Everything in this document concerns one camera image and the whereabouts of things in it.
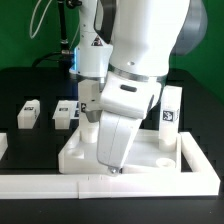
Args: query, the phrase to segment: white base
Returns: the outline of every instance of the white base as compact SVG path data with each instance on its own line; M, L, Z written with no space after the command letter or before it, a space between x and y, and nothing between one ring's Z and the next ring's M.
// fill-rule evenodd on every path
M139 130L125 161L122 173L148 173L155 169L181 171L181 138L176 150L159 150L158 131ZM64 174L106 174L107 166L98 163L97 143L81 141L79 128L59 153L59 171Z
M0 199L218 195L220 180L199 146L188 132L180 133L180 140L181 151L192 172L179 172L176 166L175 169L151 167L146 169L147 173L116 177L105 174L2 175Z

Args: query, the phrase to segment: small white block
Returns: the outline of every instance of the small white block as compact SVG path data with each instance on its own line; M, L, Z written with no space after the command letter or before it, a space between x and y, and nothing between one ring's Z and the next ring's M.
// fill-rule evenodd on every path
M38 100L27 101L17 116L19 129L32 129L40 114Z
M163 90L159 123L159 148L174 151L179 126L182 88L166 86Z
M0 160L8 147L7 136L5 133L0 133Z
M67 100L59 101L54 119L55 129L69 129L71 103Z

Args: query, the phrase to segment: printed label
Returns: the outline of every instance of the printed label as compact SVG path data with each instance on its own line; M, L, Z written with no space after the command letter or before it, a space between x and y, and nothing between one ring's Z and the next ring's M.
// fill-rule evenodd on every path
M163 111L163 120L164 121L174 122L174 112L173 111L164 110Z
M25 107L24 108L24 110L30 110L30 111L33 110L33 109L34 109L34 107Z
M68 108L67 107L59 108L59 111L68 111Z
M86 113L86 103L81 103L81 112Z

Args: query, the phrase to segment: green background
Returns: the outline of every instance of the green background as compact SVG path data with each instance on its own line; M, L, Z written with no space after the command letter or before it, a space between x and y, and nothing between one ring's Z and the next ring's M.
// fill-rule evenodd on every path
M36 21L48 0L43 0ZM57 0L53 0L35 39L29 38L29 25L37 0L7 0L0 3L0 69L31 66L46 53L60 50L60 28ZM190 72L224 103L224 1L204 0L208 30L202 43L184 57L171 57L170 67ZM71 41L78 23L78 9L66 9L68 38ZM55 62L41 64L57 66Z

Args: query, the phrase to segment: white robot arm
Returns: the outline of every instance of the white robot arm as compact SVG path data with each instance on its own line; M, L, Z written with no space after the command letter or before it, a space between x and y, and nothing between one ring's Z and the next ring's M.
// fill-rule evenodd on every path
M116 1L100 0L98 8L102 10L105 2ZM97 148L98 161L112 173L122 168L141 121L159 101L190 0L119 0L116 4Z

